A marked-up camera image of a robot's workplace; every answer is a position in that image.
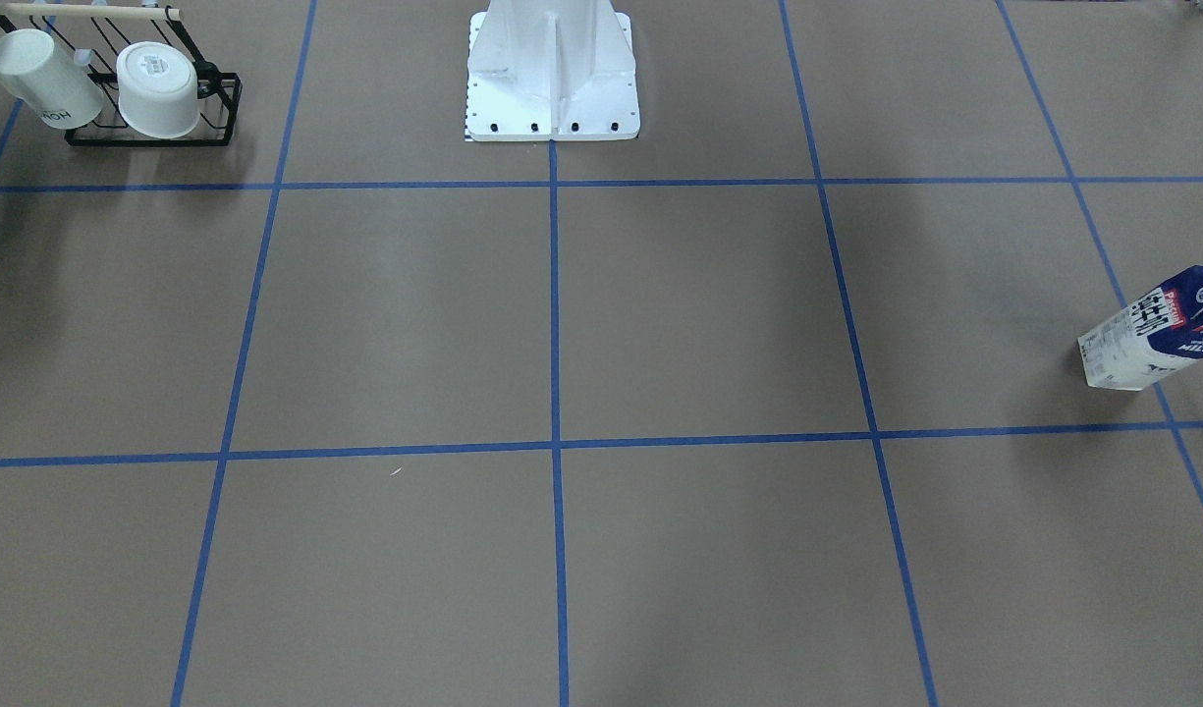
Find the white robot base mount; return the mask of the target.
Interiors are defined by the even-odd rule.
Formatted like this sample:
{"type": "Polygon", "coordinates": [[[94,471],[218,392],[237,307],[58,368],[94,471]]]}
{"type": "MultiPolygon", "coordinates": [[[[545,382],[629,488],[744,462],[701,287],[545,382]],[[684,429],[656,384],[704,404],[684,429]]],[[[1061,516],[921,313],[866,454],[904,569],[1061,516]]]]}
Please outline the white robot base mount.
{"type": "Polygon", "coordinates": [[[464,136],[475,142],[634,139],[629,14],[610,1],[490,1],[467,32],[464,136]]]}

